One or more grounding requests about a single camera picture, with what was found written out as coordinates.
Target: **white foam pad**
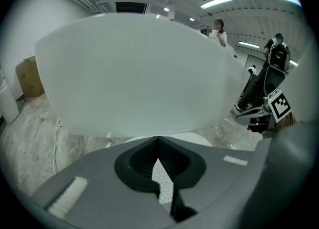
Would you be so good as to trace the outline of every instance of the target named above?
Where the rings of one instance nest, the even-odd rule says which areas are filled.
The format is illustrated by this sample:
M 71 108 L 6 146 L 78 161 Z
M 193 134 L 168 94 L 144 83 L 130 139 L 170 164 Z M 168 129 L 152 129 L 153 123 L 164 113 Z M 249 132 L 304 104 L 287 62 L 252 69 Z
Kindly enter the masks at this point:
M 35 45 L 47 97 L 66 127 L 96 137 L 166 135 L 217 123 L 249 74 L 185 25 L 102 14 Z

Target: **floor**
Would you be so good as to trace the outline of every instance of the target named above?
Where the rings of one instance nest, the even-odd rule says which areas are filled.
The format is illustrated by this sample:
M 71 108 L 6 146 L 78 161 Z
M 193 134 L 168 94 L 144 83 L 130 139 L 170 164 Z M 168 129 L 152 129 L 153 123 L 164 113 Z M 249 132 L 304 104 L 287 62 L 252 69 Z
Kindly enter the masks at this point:
M 204 137 L 212 146 L 253 151 L 262 139 L 261 134 L 247 131 L 246 126 L 235 122 L 235 116 L 231 111 L 222 122 L 194 133 Z M 43 94 L 30 99 L 12 124 L 2 126 L 0 167 L 8 182 L 29 196 L 54 175 L 53 149 L 57 121 L 57 115 Z M 119 145 L 128 139 L 79 136 L 62 127 L 57 134 L 57 170 L 62 170 L 89 152 Z

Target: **dark hair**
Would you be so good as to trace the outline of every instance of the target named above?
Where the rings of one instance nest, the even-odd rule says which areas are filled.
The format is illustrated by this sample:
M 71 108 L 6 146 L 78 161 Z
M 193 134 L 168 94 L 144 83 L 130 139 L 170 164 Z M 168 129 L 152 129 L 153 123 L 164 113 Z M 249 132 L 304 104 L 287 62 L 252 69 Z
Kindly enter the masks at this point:
M 275 35 L 275 38 L 279 38 L 279 39 L 281 39 L 282 41 L 284 41 L 284 37 L 283 37 L 283 35 L 282 35 L 281 33 L 277 33 L 277 34 Z
M 216 19 L 215 22 L 218 21 L 220 23 L 221 29 L 219 31 L 220 34 L 222 34 L 224 32 L 224 21 L 221 19 Z

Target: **cardboard box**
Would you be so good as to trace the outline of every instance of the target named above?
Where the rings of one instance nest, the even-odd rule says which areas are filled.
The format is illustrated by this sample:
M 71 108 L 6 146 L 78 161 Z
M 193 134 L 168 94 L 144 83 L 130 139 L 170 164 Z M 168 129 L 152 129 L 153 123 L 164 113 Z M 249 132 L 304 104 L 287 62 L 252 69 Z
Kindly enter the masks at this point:
M 19 63 L 15 72 L 25 97 L 38 97 L 44 93 L 34 56 Z

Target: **woman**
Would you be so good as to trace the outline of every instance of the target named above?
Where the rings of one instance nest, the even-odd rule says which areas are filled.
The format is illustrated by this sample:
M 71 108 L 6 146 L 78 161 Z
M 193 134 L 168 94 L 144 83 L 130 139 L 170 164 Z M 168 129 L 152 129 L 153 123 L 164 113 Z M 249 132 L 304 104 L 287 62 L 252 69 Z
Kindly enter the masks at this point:
M 215 30 L 208 31 L 208 38 L 212 39 L 212 41 L 220 44 L 221 46 L 226 47 L 227 34 L 224 31 L 224 21 L 221 19 L 216 19 L 214 26 Z

